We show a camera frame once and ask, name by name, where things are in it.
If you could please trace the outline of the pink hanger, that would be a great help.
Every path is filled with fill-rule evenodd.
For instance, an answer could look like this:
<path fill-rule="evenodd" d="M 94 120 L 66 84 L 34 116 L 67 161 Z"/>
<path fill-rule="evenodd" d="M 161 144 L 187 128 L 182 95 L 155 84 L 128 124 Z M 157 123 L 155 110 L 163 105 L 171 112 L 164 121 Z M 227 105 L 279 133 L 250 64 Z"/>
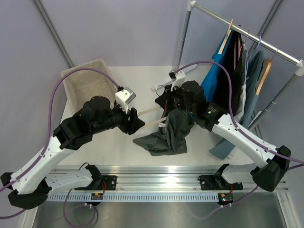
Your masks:
<path fill-rule="evenodd" d="M 236 70 L 242 52 L 242 41 L 237 38 L 234 44 L 233 70 Z"/>

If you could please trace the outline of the aluminium mounting rail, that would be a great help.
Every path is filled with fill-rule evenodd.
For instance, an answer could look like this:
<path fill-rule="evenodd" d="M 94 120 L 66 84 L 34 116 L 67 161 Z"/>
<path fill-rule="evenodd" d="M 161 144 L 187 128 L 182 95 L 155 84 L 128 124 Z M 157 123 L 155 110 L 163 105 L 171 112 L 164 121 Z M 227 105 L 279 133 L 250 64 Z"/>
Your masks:
<path fill-rule="evenodd" d="M 223 165 L 215 174 L 203 174 L 197 178 L 202 191 L 242 190 L 244 183 L 252 183 L 248 173 L 241 173 L 239 180 L 224 177 L 230 166 Z M 86 163 L 77 171 L 66 174 L 47 174 L 34 170 L 24 179 L 22 190 L 28 193 L 55 195 L 68 190 L 77 191 L 115 191 L 115 190 L 172 190 L 181 188 L 180 174 L 125 173 L 104 175 L 94 166 Z"/>

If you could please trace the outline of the wicker basket with liner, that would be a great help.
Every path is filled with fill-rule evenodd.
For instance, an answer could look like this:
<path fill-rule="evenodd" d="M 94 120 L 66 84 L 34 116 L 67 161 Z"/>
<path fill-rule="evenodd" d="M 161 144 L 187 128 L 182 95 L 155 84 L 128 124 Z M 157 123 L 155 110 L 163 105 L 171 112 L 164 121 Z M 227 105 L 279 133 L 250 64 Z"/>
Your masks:
<path fill-rule="evenodd" d="M 83 104 L 94 96 L 103 96 L 109 99 L 114 106 L 117 92 L 116 86 L 104 75 L 90 70 L 73 73 L 63 81 L 66 96 L 73 113 L 79 111 Z"/>

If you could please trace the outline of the dark grey t shirt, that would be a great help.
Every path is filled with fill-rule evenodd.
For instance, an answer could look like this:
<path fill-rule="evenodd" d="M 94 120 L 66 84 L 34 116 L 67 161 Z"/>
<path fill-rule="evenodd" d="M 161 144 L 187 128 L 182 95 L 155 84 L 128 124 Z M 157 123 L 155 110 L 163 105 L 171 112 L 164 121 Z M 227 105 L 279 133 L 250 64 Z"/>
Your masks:
<path fill-rule="evenodd" d="M 147 136 L 136 138 L 133 143 L 142 147 L 151 156 L 171 156 L 187 153 L 185 137 L 190 133 L 194 121 L 184 111 L 174 109 L 169 112 L 165 126 Z"/>

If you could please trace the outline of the metal clothes rack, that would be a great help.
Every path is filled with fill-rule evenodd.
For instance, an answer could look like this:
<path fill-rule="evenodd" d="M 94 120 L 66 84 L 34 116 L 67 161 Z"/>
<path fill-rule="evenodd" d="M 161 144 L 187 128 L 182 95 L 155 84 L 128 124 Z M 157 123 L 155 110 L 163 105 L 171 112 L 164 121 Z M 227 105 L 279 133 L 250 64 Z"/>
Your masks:
<path fill-rule="evenodd" d="M 182 35 L 181 35 L 181 42 L 180 42 L 180 46 L 179 46 L 179 51 L 178 51 L 178 55 L 177 55 L 177 62 L 175 65 L 175 68 L 177 69 L 180 66 L 181 63 L 181 58 L 182 58 L 182 53 L 183 53 L 183 48 L 184 48 L 184 43 L 186 40 L 186 35 L 187 35 L 187 30 L 188 30 L 188 25 L 189 25 L 189 21 L 190 21 L 190 16 L 191 16 L 191 11 L 195 8 L 200 10 L 201 12 L 207 14 L 208 16 L 212 17 L 213 19 L 216 19 L 218 21 L 220 21 L 221 23 L 225 24 L 228 26 L 228 28 L 230 30 L 235 30 L 237 32 L 239 32 L 240 34 L 244 35 L 246 38 L 249 38 L 250 40 L 252 40 L 253 42 L 256 43 L 256 45 L 252 45 L 252 48 L 256 48 L 258 46 L 263 46 L 264 48 L 270 50 L 271 52 L 274 53 L 274 55 L 278 55 L 282 58 L 284 58 L 285 60 L 293 63 L 296 65 L 297 70 L 295 71 L 294 75 L 288 80 L 288 82 L 282 87 L 282 89 L 276 94 L 276 96 L 271 100 L 271 102 L 269 102 L 269 104 L 264 108 L 264 110 L 262 110 L 261 112 L 259 112 L 255 118 L 253 119 L 253 121 L 251 122 L 251 124 L 249 125 L 249 129 L 253 129 L 255 128 L 258 123 L 260 122 L 260 120 L 270 111 L 271 107 L 274 106 L 277 102 L 277 100 L 279 99 L 279 97 L 285 92 L 285 90 L 293 83 L 293 81 L 298 77 L 298 76 L 303 76 L 304 75 L 304 61 L 298 60 L 294 57 L 292 57 L 291 55 L 277 49 L 276 47 L 270 45 L 269 43 L 263 41 L 261 39 L 262 37 L 262 32 L 265 31 L 265 29 L 267 28 L 267 26 L 270 24 L 273 16 L 275 15 L 275 13 L 277 12 L 279 6 L 281 5 L 282 1 L 281 0 L 276 0 L 270 10 L 270 12 L 268 13 L 268 16 L 266 17 L 266 19 L 264 20 L 264 23 L 259 31 L 259 35 L 258 36 L 254 36 L 252 34 L 250 34 L 249 31 L 245 31 L 244 29 L 242 29 L 240 26 L 237 26 L 235 24 L 233 24 L 232 22 L 229 22 L 227 19 L 223 18 L 222 16 L 210 11 L 209 9 L 203 7 L 202 5 L 198 4 L 195 0 L 189 0 L 187 2 L 187 11 L 186 11 L 186 17 L 185 17 L 185 22 L 183 25 L 183 30 L 182 30 Z"/>

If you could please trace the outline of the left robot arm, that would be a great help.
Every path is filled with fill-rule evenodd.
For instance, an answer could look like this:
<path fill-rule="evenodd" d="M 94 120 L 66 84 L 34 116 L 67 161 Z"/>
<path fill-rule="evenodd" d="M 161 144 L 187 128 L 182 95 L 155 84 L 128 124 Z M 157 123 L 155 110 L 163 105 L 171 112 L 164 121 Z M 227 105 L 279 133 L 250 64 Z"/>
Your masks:
<path fill-rule="evenodd" d="M 100 189 L 103 177 L 95 165 L 87 165 L 66 175 L 55 176 L 49 172 L 67 156 L 91 142 L 94 134 L 118 127 L 123 133 L 132 135 L 144 125 L 135 108 L 125 112 L 120 105 L 111 108 L 106 97 L 91 98 L 53 131 L 47 148 L 43 148 L 19 171 L 1 175 L 2 184 L 12 190 L 8 195 L 10 205 L 33 209 L 58 192 Z"/>

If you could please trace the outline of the blue t shirt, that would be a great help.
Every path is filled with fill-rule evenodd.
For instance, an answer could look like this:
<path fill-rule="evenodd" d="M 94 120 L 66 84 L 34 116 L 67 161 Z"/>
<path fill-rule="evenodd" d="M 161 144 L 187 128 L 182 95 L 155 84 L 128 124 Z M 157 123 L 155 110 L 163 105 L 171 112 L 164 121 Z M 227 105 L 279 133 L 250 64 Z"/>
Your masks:
<path fill-rule="evenodd" d="M 226 43 L 225 48 L 223 50 L 223 53 L 221 55 L 219 55 L 218 51 L 220 49 L 220 46 L 221 46 L 225 36 L 223 37 L 223 39 L 220 42 L 217 50 L 215 51 L 215 53 L 212 56 L 212 59 L 213 59 L 214 62 L 223 65 L 226 49 L 227 49 L 227 47 L 230 43 L 232 34 L 233 34 L 233 31 L 231 30 L 230 36 L 227 40 L 227 43 Z M 209 72 L 207 73 L 207 75 L 205 76 L 204 80 L 201 83 L 201 87 L 204 90 L 204 95 L 205 95 L 206 100 L 208 102 L 212 102 L 212 100 L 213 100 L 213 96 L 214 96 L 214 93 L 215 93 L 215 90 L 216 90 L 216 87 L 217 87 L 217 75 L 221 71 L 222 71 L 221 67 L 219 67 L 218 65 L 212 64 Z"/>

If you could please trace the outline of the teal grey t shirt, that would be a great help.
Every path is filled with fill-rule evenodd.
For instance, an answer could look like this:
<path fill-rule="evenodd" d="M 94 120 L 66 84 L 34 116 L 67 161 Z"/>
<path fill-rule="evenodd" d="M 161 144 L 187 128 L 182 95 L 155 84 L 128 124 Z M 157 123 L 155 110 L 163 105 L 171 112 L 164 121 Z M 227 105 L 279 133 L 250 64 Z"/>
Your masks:
<path fill-rule="evenodd" d="M 260 74 L 263 69 L 263 61 L 265 59 L 267 59 L 265 52 L 259 50 L 249 61 L 247 67 L 247 86 L 244 115 L 239 122 L 245 128 L 249 127 L 251 116 L 258 101 L 259 95 L 256 95 L 255 91 L 261 77 Z M 210 149 L 209 152 L 215 157 L 223 160 L 227 158 L 234 150 L 235 146 L 223 138 L 214 148 Z"/>

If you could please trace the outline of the brown wooden hanger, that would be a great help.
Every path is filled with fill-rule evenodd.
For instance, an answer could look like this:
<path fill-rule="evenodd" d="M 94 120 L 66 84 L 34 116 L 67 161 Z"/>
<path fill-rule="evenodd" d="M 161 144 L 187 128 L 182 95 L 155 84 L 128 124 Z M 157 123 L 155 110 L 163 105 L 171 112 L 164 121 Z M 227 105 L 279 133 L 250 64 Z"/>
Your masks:
<path fill-rule="evenodd" d="M 259 95 L 260 92 L 261 92 L 261 89 L 263 87 L 263 84 L 269 74 L 269 71 L 270 71 L 270 68 L 271 68 L 271 65 L 272 65 L 272 60 L 270 58 L 267 58 L 263 61 L 263 69 L 261 71 L 261 77 L 260 77 L 260 80 L 259 80 L 259 83 L 256 87 L 256 91 L 255 91 L 255 94 L 256 95 Z"/>

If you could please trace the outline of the white garment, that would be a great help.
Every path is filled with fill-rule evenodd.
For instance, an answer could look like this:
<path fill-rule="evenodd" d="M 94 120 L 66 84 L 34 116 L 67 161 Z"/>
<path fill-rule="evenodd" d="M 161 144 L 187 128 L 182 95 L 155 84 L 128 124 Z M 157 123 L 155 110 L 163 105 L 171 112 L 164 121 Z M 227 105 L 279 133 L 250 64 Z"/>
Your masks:
<path fill-rule="evenodd" d="M 239 97 L 238 107 L 234 118 L 237 122 L 240 122 L 244 115 L 245 101 L 246 101 L 246 84 L 241 87 L 241 94 Z"/>

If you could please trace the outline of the black t shirt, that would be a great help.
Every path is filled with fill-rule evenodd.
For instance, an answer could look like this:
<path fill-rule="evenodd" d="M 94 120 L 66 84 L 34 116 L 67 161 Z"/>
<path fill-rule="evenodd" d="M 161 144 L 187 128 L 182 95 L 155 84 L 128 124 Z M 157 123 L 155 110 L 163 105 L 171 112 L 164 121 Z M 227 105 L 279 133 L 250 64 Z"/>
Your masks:
<path fill-rule="evenodd" d="M 234 44 L 237 38 L 242 41 L 242 52 L 236 70 L 233 70 Z M 226 73 L 222 70 L 217 75 L 217 87 L 213 96 L 213 102 L 221 108 L 229 111 L 229 95 L 231 95 L 231 107 L 233 115 L 238 108 L 241 87 L 245 80 L 245 66 L 247 59 L 247 49 L 243 45 L 241 34 L 233 31 L 230 43 L 226 49 L 223 67 L 227 70 L 231 81 L 232 92 L 229 91 L 229 83 Z"/>

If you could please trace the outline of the cream plastic hanger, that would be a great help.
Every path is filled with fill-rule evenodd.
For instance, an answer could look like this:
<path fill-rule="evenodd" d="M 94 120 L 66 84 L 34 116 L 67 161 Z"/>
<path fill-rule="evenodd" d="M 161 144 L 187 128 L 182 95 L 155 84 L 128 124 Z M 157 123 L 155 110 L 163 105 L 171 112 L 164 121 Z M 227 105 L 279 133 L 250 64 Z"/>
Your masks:
<path fill-rule="evenodd" d="M 146 125 L 162 119 L 164 109 L 155 100 L 165 91 L 165 85 L 158 85 L 155 90 L 148 88 L 140 93 L 138 98 L 138 116 Z"/>

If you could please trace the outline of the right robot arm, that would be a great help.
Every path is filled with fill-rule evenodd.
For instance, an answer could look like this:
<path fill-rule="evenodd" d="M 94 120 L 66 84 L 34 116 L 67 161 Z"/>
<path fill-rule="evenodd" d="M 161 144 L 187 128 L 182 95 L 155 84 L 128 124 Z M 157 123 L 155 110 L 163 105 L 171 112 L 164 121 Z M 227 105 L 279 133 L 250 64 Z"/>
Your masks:
<path fill-rule="evenodd" d="M 245 165 L 222 165 L 215 174 L 215 184 L 219 188 L 251 180 L 273 192 L 287 172 L 291 151 L 286 146 L 277 148 L 234 123 L 228 112 L 207 102 L 203 88 L 196 81 L 185 82 L 174 89 L 166 86 L 155 102 L 166 111 L 179 109 L 190 114 L 197 125 L 228 140 L 253 161 Z"/>

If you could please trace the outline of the light wooden hanger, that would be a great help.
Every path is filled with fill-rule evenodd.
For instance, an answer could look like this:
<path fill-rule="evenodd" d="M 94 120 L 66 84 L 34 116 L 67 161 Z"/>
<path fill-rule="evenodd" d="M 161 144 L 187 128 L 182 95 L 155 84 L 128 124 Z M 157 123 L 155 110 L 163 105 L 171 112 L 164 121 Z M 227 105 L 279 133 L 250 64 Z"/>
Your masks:
<path fill-rule="evenodd" d="M 221 54 L 223 53 L 223 50 L 224 50 L 225 45 L 226 45 L 226 43 L 227 43 L 227 40 L 228 40 L 228 38 L 229 38 L 229 36 L 230 36 L 230 33 L 231 33 L 231 26 L 232 26 L 232 24 L 233 24 L 233 21 L 234 21 L 234 19 L 232 19 L 231 22 L 230 22 L 230 24 L 229 24 L 229 27 L 228 27 L 227 32 L 226 32 L 226 34 L 225 34 L 224 40 L 223 40 L 223 42 L 222 42 L 222 44 L 221 44 L 221 46 L 220 46 L 220 49 L 219 49 L 219 51 L 218 51 L 218 54 L 219 54 L 219 55 L 221 55 Z"/>

